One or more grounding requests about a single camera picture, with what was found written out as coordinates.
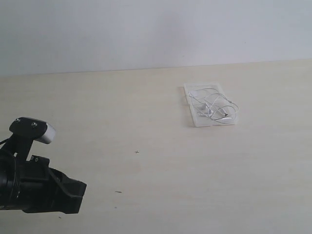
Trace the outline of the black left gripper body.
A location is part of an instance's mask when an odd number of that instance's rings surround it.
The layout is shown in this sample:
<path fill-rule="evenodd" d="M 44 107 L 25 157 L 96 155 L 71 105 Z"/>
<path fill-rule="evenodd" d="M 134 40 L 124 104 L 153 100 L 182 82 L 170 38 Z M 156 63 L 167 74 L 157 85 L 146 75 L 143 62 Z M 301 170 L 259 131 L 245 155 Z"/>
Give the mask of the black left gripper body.
<path fill-rule="evenodd" d="M 32 155 L 16 168 L 16 177 L 9 198 L 10 210 L 25 213 L 79 213 L 83 197 L 68 196 L 49 173 L 50 160 Z"/>

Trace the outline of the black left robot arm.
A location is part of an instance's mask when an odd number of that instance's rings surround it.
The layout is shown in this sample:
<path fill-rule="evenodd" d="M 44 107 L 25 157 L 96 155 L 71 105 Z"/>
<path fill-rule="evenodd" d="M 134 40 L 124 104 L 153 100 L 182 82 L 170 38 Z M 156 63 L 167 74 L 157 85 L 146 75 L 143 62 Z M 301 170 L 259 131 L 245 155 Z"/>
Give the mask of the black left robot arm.
<path fill-rule="evenodd" d="M 87 185 L 49 166 L 42 156 L 27 159 L 33 140 L 12 135 L 0 149 L 0 208 L 27 214 L 77 214 Z"/>

